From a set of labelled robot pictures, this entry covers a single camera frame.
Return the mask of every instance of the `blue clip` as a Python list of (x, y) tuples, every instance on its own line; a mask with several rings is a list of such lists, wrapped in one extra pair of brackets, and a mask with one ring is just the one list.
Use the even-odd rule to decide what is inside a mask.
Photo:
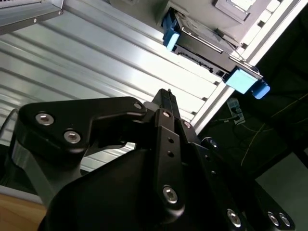
[(177, 43), (180, 34), (174, 30), (174, 27), (177, 25), (177, 20), (172, 21), (170, 13), (164, 18), (163, 27), (164, 27), (164, 37), (163, 45), (167, 47), (169, 51), (172, 51), (175, 44)]
[(245, 94), (258, 80), (251, 74), (240, 68), (236, 68), (231, 74), (226, 84), (238, 92)]
[(242, 94), (250, 90), (258, 100), (262, 99), (270, 90), (270, 86), (264, 80), (258, 80), (240, 68), (236, 68), (230, 74), (226, 84)]
[(269, 92), (269, 90), (270, 86), (262, 79), (255, 83), (255, 85), (251, 88), (252, 95), (258, 100), (262, 99)]

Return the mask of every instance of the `corrugated metal panel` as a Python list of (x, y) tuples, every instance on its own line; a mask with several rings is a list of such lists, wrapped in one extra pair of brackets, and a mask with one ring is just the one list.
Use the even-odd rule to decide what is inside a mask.
[[(63, 15), (0, 37), (0, 124), (13, 108), (40, 101), (133, 96), (151, 101), (160, 88), (176, 95), (191, 121), (221, 80), (168, 52), (162, 34), (100, 0), (67, 0)], [(13, 126), (0, 143), (9, 145)], [(84, 158), (95, 169), (123, 153)]]

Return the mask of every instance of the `wooden surface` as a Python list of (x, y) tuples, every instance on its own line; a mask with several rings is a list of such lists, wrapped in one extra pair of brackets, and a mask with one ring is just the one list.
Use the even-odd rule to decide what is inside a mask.
[(36, 231), (44, 206), (0, 194), (0, 231)]

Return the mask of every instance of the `screw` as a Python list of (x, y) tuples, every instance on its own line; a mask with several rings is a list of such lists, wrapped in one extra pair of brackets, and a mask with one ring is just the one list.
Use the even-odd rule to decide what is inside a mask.
[(288, 226), (288, 227), (291, 226), (288, 218), (284, 214), (280, 213), (279, 216), (280, 216), (281, 220), (285, 223), (286, 226)]
[(139, 103), (135, 103), (134, 106), (138, 109), (142, 109), (142, 106)]
[(192, 127), (191, 124), (188, 123), (187, 121), (184, 121), (184, 125), (185, 125), (187, 128), (191, 128), (191, 127)]
[(268, 212), (268, 216), (269, 216), (271, 222), (273, 222), (274, 225), (279, 226), (279, 222), (278, 222), (277, 218), (275, 218), (274, 214), (272, 214), (271, 212)]
[(46, 114), (46, 113), (39, 113), (35, 116), (35, 119), (37, 120), (37, 122), (39, 124), (48, 126), (53, 124), (54, 119), (50, 114)]
[(170, 117), (168, 112), (163, 112), (164, 116)]
[(178, 196), (177, 196), (176, 192), (168, 186), (164, 187), (163, 194), (164, 194), (165, 199), (170, 204), (175, 204), (178, 201)]
[(64, 133), (64, 139), (69, 143), (78, 143), (81, 140), (81, 137), (75, 131), (67, 131)]
[(210, 144), (212, 144), (214, 148), (217, 148), (217, 143), (213, 139), (210, 139)]
[(235, 212), (232, 209), (227, 210), (227, 215), (235, 227), (239, 228), (242, 225), (240, 218), (235, 214)]

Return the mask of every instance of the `cable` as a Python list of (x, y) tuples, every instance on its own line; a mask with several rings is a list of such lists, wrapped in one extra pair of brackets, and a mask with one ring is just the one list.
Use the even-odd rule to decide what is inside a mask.
[(17, 108), (14, 108), (13, 110), (11, 110), (8, 117), (6, 117), (4, 123), (2, 124), (2, 126), (0, 128), (0, 138), (2, 137), (4, 130), (5, 130), (6, 126), (8, 125), (9, 121), (11, 120), (11, 118), (13, 117), (14, 113), (18, 113)]
[(237, 50), (236, 50), (236, 48), (233, 46), (233, 44), (231, 44), (229, 41), (227, 41), (225, 38), (223, 38), (221, 35), (219, 35), (219, 34), (217, 34), (219, 37), (221, 37), (221, 39), (222, 40), (224, 40), (231, 48), (232, 48), (232, 50), (234, 50), (239, 56), (240, 56), (240, 58), (242, 59), (242, 61), (244, 61), (244, 62), (247, 62), (247, 60), (246, 59), (244, 59), (238, 52), (237, 52)]
[(300, 124), (300, 123), (302, 123), (302, 122), (304, 122), (304, 121), (306, 121), (306, 120), (308, 120), (308, 117), (305, 118), (305, 119), (302, 119), (302, 120), (300, 120), (300, 121), (297, 121), (297, 122), (295, 122), (295, 123), (292, 123), (292, 125), (294, 125), (294, 124)]
[[(308, 93), (307, 93), (306, 95), (302, 96), (301, 98), (295, 100), (294, 102), (290, 103), (289, 105), (287, 105), (287, 106), (284, 107), (283, 109), (279, 110), (278, 112), (276, 112), (275, 114), (273, 114), (273, 115), (271, 116), (271, 118), (273, 118), (274, 116), (276, 116), (276, 115), (278, 115), (279, 113), (283, 112), (285, 109), (289, 108), (289, 107), (292, 106), (294, 103), (296, 103), (296, 102), (300, 101), (301, 99), (305, 98), (307, 95), (308, 95)], [(245, 160), (245, 158), (246, 158), (246, 156), (247, 156), (247, 153), (248, 153), (248, 151), (249, 151), (249, 149), (250, 149), (250, 146), (252, 145), (252, 143), (254, 142), (255, 138), (256, 138), (257, 135), (260, 133), (260, 131), (264, 128), (264, 126), (265, 126), (265, 123), (260, 127), (260, 129), (255, 133), (254, 137), (253, 137), (252, 140), (250, 141), (250, 144), (248, 145), (248, 148), (247, 148), (247, 150), (246, 150), (246, 153), (245, 153), (245, 155), (244, 155), (244, 157), (243, 157), (243, 159), (242, 159), (242, 161), (241, 161), (241, 166), (243, 165), (243, 162), (244, 162), (244, 160)]]
[[(240, 124), (240, 125), (242, 125), (244, 128), (246, 128), (246, 129), (249, 130), (249, 131), (258, 132), (257, 130), (253, 130), (253, 129), (247, 127), (247, 126), (244, 125), (244, 124)], [(262, 132), (264, 132), (264, 131), (272, 131), (272, 130), (274, 130), (274, 129), (273, 129), (273, 128), (270, 128), (270, 129), (263, 130)]]
[(233, 117), (229, 117), (229, 118), (224, 118), (224, 119), (216, 119), (216, 120), (213, 120), (212, 122), (216, 122), (216, 121), (226, 121), (226, 120), (230, 120), (230, 119), (236, 119), (238, 118), (239, 116), (233, 116)]
[(254, 142), (255, 138), (257, 137), (257, 135), (258, 135), (259, 132), (263, 129), (264, 126), (265, 126), (265, 124), (263, 124), (263, 125), (260, 127), (259, 131), (257, 131), (257, 132), (255, 133), (255, 135), (253, 136), (253, 138), (252, 138), (250, 144), (248, 145), (248, 148), (247, 148), (247, 150), (246, 150), (246, 153), (245, 153), (245, 155), (244, 155), (244, 157), (243, 157), (243, 159), (242, 159), (242, 161), (241, 161), (241, 166), (243, 165), (243, 162), (244, 162), (244, 160), (245, 160), (245, 158), (246, 158), (246, 156), (247, 156), (247, 153), (248, 153), (248, 151), (249, 151), (250, 146), (252, 145), (252, 143)]

